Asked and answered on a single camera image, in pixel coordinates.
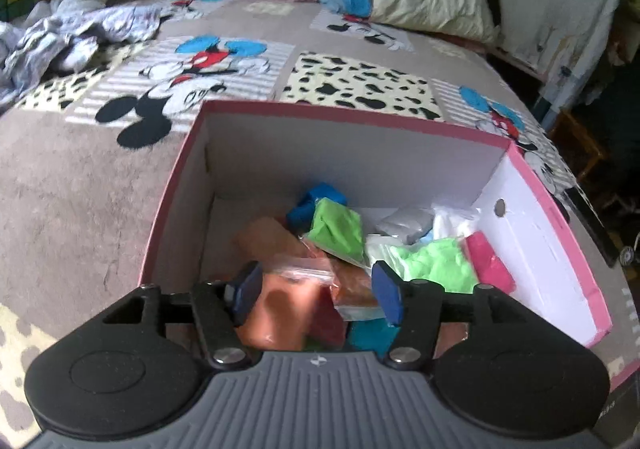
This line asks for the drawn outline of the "bright green clay bag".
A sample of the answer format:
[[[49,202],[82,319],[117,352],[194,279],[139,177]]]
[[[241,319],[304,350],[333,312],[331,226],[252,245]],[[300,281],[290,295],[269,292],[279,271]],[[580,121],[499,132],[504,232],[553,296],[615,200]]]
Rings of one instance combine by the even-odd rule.
[[[346,263],[364,263],[364,236],[360,215],[347,206],[322,198],[304,239]]]

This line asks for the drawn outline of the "blue clay bag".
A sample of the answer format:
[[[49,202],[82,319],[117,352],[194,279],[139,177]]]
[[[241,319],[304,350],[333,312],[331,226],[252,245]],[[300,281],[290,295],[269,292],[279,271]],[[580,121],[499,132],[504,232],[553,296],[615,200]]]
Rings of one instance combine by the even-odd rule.
[[[346,196],[341,191],[338,191],[329,183],[318,183],[306,191],[296,205],[286,213],[285,222],[288,230],[293,232],[294,235],[307,232],[314,220],[316,205],[322,198],[328,198],[344,206],[348,203]]]

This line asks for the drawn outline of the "teal clay bag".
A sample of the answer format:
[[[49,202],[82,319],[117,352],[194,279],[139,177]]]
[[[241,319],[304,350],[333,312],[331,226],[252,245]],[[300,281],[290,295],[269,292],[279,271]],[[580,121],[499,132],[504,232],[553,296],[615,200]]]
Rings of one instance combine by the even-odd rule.
[[[346,336],[346,346],[352,351],[373,351],[383,360],[399,332],[385,319],[354,321]]]

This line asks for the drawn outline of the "grey clay bag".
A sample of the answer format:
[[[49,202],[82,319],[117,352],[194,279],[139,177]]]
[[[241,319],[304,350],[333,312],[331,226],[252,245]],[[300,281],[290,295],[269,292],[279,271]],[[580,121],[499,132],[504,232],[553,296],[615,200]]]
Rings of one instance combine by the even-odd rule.
[[[431,209],[403,207],[379,220],[375,230],[402,244],[413,244],[432,229],[434,214]]]

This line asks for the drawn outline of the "orange clay bag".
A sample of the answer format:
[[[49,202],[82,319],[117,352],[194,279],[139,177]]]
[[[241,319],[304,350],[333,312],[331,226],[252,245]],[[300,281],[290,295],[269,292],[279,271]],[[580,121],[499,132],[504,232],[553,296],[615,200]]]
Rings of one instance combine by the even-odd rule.
[[[236,334],[245,346],[262,351],[302,351],[325,288],[315,279],[267,273],[254,307]]]

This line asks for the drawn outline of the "Mickey Mouse bed blanket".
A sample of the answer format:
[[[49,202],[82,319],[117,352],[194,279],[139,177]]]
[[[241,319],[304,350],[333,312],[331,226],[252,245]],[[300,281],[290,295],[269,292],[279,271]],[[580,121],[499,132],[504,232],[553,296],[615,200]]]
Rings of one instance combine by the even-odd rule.
[[[410,34],[392,51],[316,27],[320,6],[284,0],[203,2],[195,20],[166,22],[163,37],[221,32],[262,37],[293,50],[334,52],[423,78],[472,87],[519,108],[486,59],[450,37]],[[1,117],[1,443],[38,433],[24,396],[29,363],[138,283],[146,241],[190,118],[155,146],[116,142],[93,118],[114,88],[107,65],[64,94],[38,91]]]

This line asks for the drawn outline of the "crumpled grey white clothes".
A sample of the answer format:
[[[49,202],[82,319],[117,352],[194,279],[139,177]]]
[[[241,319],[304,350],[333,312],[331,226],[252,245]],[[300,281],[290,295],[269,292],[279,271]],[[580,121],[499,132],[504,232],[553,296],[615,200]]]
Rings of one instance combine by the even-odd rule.
[[[39,1],[21,24],[1,24],[1,108],[8,109],[49,70],[85,70],[102,44],[146,42],[162,8],[120,0]]]

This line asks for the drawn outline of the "red clay bag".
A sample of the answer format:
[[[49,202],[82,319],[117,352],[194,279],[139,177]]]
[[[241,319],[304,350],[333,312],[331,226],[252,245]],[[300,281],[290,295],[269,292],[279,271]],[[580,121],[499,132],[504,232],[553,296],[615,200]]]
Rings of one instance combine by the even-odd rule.
[[[319,345],[337,351],[345,344],[346,330],[347,325],[334,307],[329,287],[321,287],[314,301],[307,336]]]

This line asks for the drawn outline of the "light green clay bag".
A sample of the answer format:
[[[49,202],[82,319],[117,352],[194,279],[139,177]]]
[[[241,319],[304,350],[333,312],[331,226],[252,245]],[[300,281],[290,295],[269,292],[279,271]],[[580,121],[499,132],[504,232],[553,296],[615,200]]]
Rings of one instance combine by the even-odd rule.
[[[384,261],[404,281],[431,281],[446,292],[463,294],[471,294],[480,283],[461,243],[454,238],[405,245],[394,238],[369,235],[364,251],[371,265]]]

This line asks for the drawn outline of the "pink clay bag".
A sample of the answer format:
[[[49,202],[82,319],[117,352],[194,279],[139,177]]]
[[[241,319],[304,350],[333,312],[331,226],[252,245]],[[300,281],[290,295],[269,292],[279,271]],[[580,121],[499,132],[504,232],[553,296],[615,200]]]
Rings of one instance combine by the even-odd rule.
[[[506,294],[516,290],[516,283],[511,273],[496,254],[483,232],[477,231],[465,240],[465,252],[475,270],[481,284],[497,287]]]

